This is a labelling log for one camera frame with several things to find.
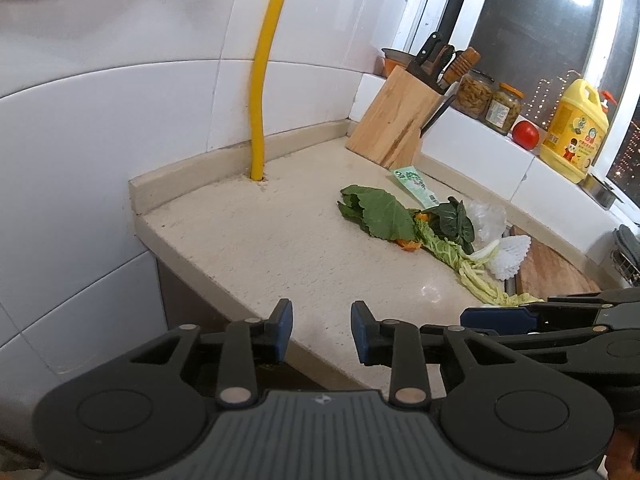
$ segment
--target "green packet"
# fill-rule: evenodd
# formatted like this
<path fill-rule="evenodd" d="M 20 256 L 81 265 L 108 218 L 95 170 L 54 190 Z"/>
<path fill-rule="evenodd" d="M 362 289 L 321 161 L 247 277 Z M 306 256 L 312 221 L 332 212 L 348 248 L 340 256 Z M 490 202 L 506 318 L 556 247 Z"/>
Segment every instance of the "green packet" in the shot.
<path fill-rule="evenodd" d="M 392 172 L 405 188 L 407 188 L 413 196 L 418 199 L 425 209 L 440 205 L 440 200 L 436 198 L 435 193 L 424 185 L 424 181 L 413 166 L 408 168 L 400 168 Z"/>

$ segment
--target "white wall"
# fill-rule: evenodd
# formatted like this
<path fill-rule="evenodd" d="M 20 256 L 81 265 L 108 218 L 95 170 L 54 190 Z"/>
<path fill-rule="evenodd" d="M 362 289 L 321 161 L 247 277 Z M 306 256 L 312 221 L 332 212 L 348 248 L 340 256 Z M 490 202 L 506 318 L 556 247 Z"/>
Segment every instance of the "white wall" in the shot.
<path fill-rule="evenodd" d="M 0 0 L 0 438 L 166 330 L 127 180 L 249 138 L 268 0 Z M 346 118 L 406 0 L 286 0 L 266 134 Z"/>

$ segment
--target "yellow gas pipe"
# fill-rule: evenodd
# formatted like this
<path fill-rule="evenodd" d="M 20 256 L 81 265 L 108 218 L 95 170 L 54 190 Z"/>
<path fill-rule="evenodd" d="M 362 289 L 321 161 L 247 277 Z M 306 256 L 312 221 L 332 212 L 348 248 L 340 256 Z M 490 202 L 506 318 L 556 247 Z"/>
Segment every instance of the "yellow gas pipe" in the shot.
<path fill-rule="evenodd" d="M 264 127 L 262 124 L 262 91 L 264 89 L 264 75 L 267 72 L 267 62 L 273 37 L 276 33 L 280 13 L 284 0 L 269 0 L 267 12 L 264 15 L 258 45 L 255 49 L 254 63 L 251 68 L 251 83 L 249 86 L 249 122 L 251 124 L 251 179 L 262 180 L 264 176 Z"/>

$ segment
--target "knife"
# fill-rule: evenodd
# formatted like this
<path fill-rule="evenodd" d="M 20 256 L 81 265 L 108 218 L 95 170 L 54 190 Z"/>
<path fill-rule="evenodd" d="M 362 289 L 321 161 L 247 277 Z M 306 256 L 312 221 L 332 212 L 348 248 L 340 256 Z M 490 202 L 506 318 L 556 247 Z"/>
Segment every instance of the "knife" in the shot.
<path fill-rule="evenodd" d="M 423 65 L 424 62 L 428 60 L 429 56 L 434 51 L 436 46 L 439 43 L 442 43 L 442 41 L 443 41 L 442 34 L 440 34 L 439 32 L 432 33 L 427 38 L 427 41 L 425 41 L 424 45 L 420 49 L 420 52 L 418 52 L 418 54 L 415 56 L 415 59 L 414 59 L 415 63 L 418 66 Z"/>
<path fill-rule="evenodd" d="M 480 58 L 481 56 L 478 54 L 478 51 L 472 47 L 468 47 L 464 52 L 461 52 L 456 56 L 456 59 L 453 60 L 453 63 L 449 65 L 442 76 L 439 83 L 440 88 L 446 90 L 456 81 L 460 81 L 462 76 L 469 72 L 469 70 L 480 61 Z"/>
<path fill-rule="evenodd" d="M 429 121 L 427 121 L 427 123 L 421 128 L 420 138 L 424 137 L 424 134 L 427 132 L 427 130 L 433 126 L 433 123 L 435 123 L 435 121 L 437 121 L 440 118 L 440 116 L 447 110 L 447 108 L 451 106 L 451 103 L 455 99 L 456 99 L 456 95 L 453 94 L 452 96 L 449 96 L 449 98 L 447 98 L 446 101 L 443 102 L 442 106 L 438 108 L 436 113 L 434 113 L 433 117 L 429 119 Z"/>
<path fill-rule="evenodd" d="M 446 88 L 438 85 L 438 78 L 445 69 L 445 67 L 451 61 L 453 54 L 455 53 L 455 47 L 452 45 L 445 45 L 435 56 L 435 62 L 433 64 L 427 62 L 424 67 L 418 65 L 419 59 L 416 59 L 416 63 L 410 63 L 407 67 L 407 72 L 418 78 L 429 88 L 433 89 L 440 95 L 447 93 Z"/>

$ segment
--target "metal container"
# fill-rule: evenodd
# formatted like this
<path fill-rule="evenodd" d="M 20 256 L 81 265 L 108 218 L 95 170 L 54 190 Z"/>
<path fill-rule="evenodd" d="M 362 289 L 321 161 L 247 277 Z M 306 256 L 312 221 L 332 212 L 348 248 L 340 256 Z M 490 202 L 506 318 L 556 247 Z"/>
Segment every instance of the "metal container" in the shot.
<path fill-rule="evenodd" d="M 593 198 L 604 210 L 608 211 L 616 201 L 613 188 L 606 182 L 601 182 L 592 174 L 588 174 L 582 182 L 584 192 Z"/>

